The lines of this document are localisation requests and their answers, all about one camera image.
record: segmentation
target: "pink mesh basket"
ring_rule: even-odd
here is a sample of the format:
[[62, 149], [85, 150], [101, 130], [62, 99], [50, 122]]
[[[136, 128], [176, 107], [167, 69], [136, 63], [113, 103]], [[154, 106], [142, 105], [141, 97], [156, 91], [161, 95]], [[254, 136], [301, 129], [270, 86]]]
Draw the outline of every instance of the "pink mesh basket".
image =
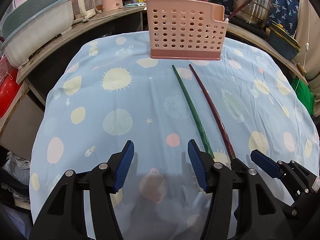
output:
[[7, 57], [3, 55], [0, 59], [0, 86], [12, 68]]
[[224, 7], [196, 0], [146, 0], [150, 57], [220, 60]]

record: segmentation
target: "blue gripper pad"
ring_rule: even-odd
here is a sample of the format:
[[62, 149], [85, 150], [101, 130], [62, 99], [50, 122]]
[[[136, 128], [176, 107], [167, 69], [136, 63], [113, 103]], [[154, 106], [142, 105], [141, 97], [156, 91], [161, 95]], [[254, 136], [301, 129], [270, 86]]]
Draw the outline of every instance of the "blue gripper pad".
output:
[[207, 182], [207, 172], [201, 162], [201, 159], [197, 153], [197, 150], [199, 151], [199, 149], [196, 149], [192, 141], [190, 140], [188, 142], [188, 155], [189, 155], [193, 170], [196, 174], [196, 178], [199, 186], [204, 191], [207, 191], [209, 187]]
[[265, 171], [271, 178], [280, 179], [281, 173], [279, 165], [268, 156], [265, 156], [258, 150], [251, 152], [251, 160]]
[[127, 177], [134, 154], [134, 144], [130, 141], [127, 147], [123, 149], [124, 153], [118, 167], [115, 171], [115, 182], [113, 184], [113, 190], [118, 192], [123, 187], [125, 178]]

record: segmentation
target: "white plastic tub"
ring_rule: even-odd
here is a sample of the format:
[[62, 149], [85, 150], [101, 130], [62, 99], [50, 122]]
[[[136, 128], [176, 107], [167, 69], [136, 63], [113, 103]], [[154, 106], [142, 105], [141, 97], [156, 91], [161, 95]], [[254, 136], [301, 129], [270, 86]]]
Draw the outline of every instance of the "white plastic tub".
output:
[[70, 31], [73, 22], [72, 0], [58, 0], [26, 20], [0, 46], [15, 67], [28, 62], [41, 46]]

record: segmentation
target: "tablecloth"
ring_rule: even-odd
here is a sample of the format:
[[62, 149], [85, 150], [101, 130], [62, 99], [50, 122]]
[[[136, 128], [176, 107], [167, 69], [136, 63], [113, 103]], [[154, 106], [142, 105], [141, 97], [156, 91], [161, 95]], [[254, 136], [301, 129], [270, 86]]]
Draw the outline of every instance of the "tablecloth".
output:
[[[220, 61], [151, 59], [148, 32], [109, 36], [80, 49], [50, 91], [34, 143], [30, 200], [35, 220], [63, 173], [90, 171], [127, 140], [135, 156], [124, 187], [112, 196], [125, 240], [199, 239], [211, 195], [198, 186], [187, 144], [204, 147], [180, 89], [178, 70], [216, 159], [229, 166], [223, 140], [192, 64], [209, 92], [236, 156], [257, 169], [272, 193], [291, 204], [282, 184], [250, 160], [259, 149], [319, 171], [319, 137], [307, 110], [265, 52], [226, 38]], [[88, 192], [88, 236], [94, 238]], [[233, 211], [237, 192], [234, 192]], [[235, 233], [232, 215], [229, 237]]]

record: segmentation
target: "silver bolt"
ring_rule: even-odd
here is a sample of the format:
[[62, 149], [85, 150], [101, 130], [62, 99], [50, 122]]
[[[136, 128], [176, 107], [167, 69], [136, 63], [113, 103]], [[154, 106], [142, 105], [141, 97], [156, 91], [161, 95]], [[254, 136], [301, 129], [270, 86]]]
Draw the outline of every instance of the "silver bolt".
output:
[[222, 168], [222, 164], [221, 163], [214, 163], [213, 165], [216, 169], [221, 169]]
[[72, 170], [68, 170], [68, 171], [66, 171], [65, 175], [67, 177], [71, 177], [73, 175], [73, 171]]
[[248, 172], [250, 175], [253, 175], [253, 176], [257, 174], [257, 171], [255, 169], [249, 169]]
[[106, 168], [108, 168], [108, 164], [106, 164], [106, 163], [101, 163], [101, 164], [99, 165], [99, 169], [100, 169], [100, 170], [105, 170]]

